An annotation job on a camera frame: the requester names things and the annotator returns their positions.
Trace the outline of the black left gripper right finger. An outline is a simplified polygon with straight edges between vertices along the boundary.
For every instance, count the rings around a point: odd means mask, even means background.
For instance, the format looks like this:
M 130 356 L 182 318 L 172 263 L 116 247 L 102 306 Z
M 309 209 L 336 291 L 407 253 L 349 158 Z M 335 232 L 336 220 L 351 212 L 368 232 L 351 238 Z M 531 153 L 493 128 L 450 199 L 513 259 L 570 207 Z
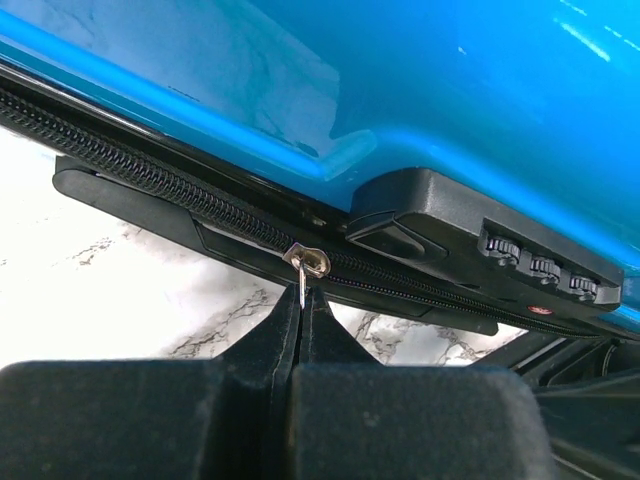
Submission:
M 385 366 L 311 289 L 289 396 L 293 479 L 551 479 L 531 389 L 487 366 Z

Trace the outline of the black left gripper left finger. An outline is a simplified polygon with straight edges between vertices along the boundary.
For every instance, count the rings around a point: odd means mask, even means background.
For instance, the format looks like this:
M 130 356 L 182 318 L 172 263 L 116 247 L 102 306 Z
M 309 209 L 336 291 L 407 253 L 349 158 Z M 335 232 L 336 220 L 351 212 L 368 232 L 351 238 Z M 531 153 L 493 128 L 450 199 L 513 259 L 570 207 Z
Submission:
M 5 479 L 280 479 L 300 320 L 288 287 L 212 359 L 29 361 L 1 372 Z

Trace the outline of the blue fish print suitcase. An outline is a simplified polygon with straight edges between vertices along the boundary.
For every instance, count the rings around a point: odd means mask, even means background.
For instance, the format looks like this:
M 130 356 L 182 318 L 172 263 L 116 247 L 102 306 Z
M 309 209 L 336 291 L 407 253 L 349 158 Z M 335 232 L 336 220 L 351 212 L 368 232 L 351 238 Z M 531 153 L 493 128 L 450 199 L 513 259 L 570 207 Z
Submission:
M 56 189 L 351 306 L 639 337 L 635 1 L 5 1 Z

